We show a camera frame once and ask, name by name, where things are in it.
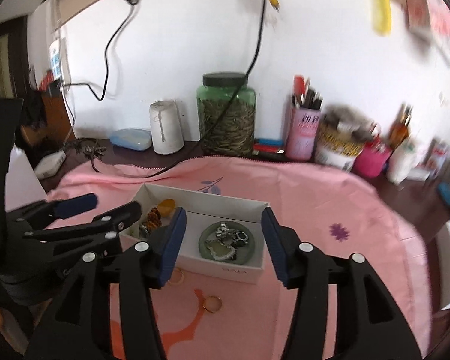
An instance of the paper box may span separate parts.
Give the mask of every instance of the paper box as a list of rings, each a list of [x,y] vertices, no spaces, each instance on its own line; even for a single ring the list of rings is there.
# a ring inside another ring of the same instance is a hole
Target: paper box
[[[165,199],[175,200],[177,207],[182,207],[187,212],[187,229],[176,260],[177,268],[216,278],[246,283],[258,282],[264,269],[263,250],[265,247],[260,222],[262,211],[268,206],[268,203],[144,184],[133,199],[142,206],[140,221],[146,218],[152,207]],[[240,223],[253,234],[255,252],[247,265],[217,262],[200,256],[198,247],[200,235],[213,223],[223,220]],[[138,242],[138,226],[137,222],[120,233],[124,250]]]

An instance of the brown bottle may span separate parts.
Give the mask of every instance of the brown bottle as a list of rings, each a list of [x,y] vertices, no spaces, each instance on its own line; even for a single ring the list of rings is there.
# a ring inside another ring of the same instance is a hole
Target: brown bottle
[[[408,124],[410,123],[411,117],[412,107],[411,105],[407,105],[402,109],[399,119],[392,124],[389,135],[389,144],[392,150],[399,147],[400,144],[410,135]]]

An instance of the white wall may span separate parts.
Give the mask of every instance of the white wall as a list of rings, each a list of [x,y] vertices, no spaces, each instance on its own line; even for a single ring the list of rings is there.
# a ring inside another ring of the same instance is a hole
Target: white wall
[[[37,85],[45,77],[50,68],[48,47],[54,40],[51,21],[53,0],[41,4],[27,20],[27,50],[28,63],[35,69]]]
[[[294,74],[311,77],[324,104],[360,108],[383,126],[402,102],[414,105],[412,128],[423,139],[450,144],[450,69],[439,53],[406,27],[392,3],[392,33],[372,30],[371,0],[280,0],[268,7],[262,50],[249,85],[258,95],[256,136],[279,138]],[[72,80],[101,90],[103,51],[128,13],[122,0],[101,0],[64,26]],[[133,21],[110,53],[102,102],[87,88],[68,99],[77,111],[76,134],[106,137],[119,128],[149,127],[150,103],[178,99],[185,139],[199,135],[195,91],[202,74],[245,71],[252,58],[260,0],[141,0]],[[443,93],[448,106],[441,107]]]

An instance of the pink pen holder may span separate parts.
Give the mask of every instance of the pink pen holder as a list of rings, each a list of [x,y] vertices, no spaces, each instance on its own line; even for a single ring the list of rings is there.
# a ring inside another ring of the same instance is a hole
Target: pink pen holder
[[[385,147],[383,152],[372,147],[365,147],[356,158],[353,168],[360,175],[372,179],[380,174],[391,154],[392,150],[388,147]]]
[[[292,106],[290,117],[285,156],[295,161],[308,161],[313,153],[320,121],[320,110]]]

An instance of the white cardboard box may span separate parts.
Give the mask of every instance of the white cardboard box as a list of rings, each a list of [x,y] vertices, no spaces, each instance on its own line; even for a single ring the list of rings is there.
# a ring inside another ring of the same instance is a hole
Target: white cardboard box
[[[5,211],[47,199],[40,181],[28,162],[22,149],[14,146],[10,153],[10,163],[5,181]]]
[[[133,199],[142,206],[140,221],[146,218],[152,207],[165,199],[175,200],[177,207],[182,207],[187,212],[187,229],[176,260],[177,268],[216,278],[253,284],[258,282],[264,268],[262,212],[268,207],[268,203],[144,184]],[[207,227],[221,220],[241,223],[253,234],[255,252],[247,265],[217,262],[200,256],[198,248],[200,235]],[[120,233],[124,250],[138,242],[138,226],[139,222],[134,223]]]

